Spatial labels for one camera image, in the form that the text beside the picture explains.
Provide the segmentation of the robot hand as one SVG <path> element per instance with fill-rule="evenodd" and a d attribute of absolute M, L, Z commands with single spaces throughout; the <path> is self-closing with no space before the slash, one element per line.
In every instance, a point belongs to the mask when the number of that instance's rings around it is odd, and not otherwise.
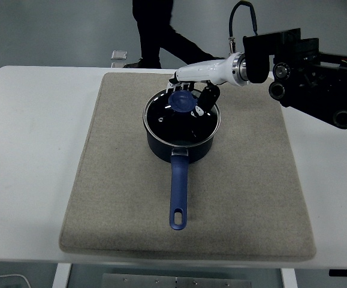
<path fill-rule="evenodd" d="M 188 90 L 191 84 L 205 83 L 196 104 L 190 104 L 187 111 L 194 117 L 209 112 L 216 104 L 220 92 L 219 85 L 229 83 L 245 86 L 249 83 L 246 74 L 245 54 L 232 53 L 226 59 L 216 59 L 190 64 L 179 68 L 169 79 L 166 92 L 176 94 L 179 90 Z"/>

